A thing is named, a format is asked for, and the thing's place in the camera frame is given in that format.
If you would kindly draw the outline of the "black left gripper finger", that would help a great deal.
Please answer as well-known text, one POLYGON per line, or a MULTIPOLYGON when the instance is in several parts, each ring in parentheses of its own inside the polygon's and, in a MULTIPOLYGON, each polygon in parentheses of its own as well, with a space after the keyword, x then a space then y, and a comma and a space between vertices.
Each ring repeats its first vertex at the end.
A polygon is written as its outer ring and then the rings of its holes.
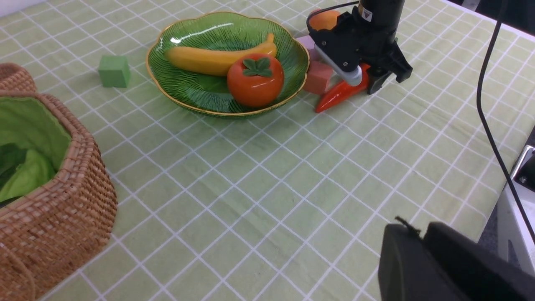
POLYGON ((442 222, 420 230, 396 217, 382 238, 383 301, 533 301, 535 279, 442 222))

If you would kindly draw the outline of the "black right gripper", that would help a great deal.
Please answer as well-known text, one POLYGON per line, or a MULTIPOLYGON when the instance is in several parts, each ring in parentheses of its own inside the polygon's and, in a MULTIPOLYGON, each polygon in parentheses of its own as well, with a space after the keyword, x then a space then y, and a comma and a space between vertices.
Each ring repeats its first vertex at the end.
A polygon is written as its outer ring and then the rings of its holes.
POLYGON ((337 26, 356 29, 361 61, 371 66, 366 71, 368 95, 379 91, 391 72, 398 83, 412 75, 413 67, 396 40, 402 11, 401 8, 353 8, 337 18, 337 26))

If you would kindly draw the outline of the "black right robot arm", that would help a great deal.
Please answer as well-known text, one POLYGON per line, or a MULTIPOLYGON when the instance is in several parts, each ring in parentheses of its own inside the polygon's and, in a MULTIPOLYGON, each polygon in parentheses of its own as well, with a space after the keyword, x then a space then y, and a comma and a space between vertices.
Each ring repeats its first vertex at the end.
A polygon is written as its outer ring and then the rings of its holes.
POLYGON ((369 83, 367 93, 382 88, 391 74, 396 81, 407 80, 413 71, 396 38, 403 0, 361 0, 352 12, 338 17, 336 26, 321 44, 324 52, 344 72, 355 71, 360 63, 369 83))

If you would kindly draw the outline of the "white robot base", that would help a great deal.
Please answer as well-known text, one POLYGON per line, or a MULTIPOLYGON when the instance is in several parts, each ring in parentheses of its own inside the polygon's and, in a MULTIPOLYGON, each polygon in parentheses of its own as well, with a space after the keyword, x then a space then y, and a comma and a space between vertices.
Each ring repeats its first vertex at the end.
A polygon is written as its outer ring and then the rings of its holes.
POLYGON ((534 275, 534 190, 526 187, 525 179, 517 175, 527 162, 534 161, 534 131, 510 170, 510 178, 519 196, 517 204, 510 186, 506 184, 497 201, 497 250, 500 258, 510 261, 515 252, 520 269, 534 275))

